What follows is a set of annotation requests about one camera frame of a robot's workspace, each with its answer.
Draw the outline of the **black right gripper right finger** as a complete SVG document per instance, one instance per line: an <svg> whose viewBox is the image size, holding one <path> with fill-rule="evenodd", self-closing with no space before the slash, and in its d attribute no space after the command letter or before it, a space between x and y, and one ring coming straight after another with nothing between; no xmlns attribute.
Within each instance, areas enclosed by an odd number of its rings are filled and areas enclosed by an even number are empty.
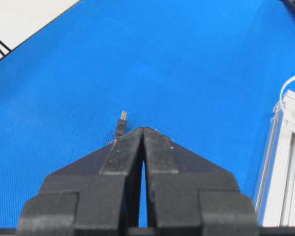
<svg viewBox="0 0 295 236"><path fill-rule="evenodd" d="M256 236L251 200L232 173L146 127L148 202L163 236Z"/></svg>

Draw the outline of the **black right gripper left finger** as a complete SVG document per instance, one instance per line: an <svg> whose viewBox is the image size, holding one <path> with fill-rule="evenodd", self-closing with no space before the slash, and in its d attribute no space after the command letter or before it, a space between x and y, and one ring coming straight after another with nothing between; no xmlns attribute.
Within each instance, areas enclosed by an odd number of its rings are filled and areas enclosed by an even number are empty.
<svg viewBox="0 0 295 236"><path fill-rule="evenodd" d="M26 202L21 236L118 236L139 222L143 128L49 174Z"/></svg>

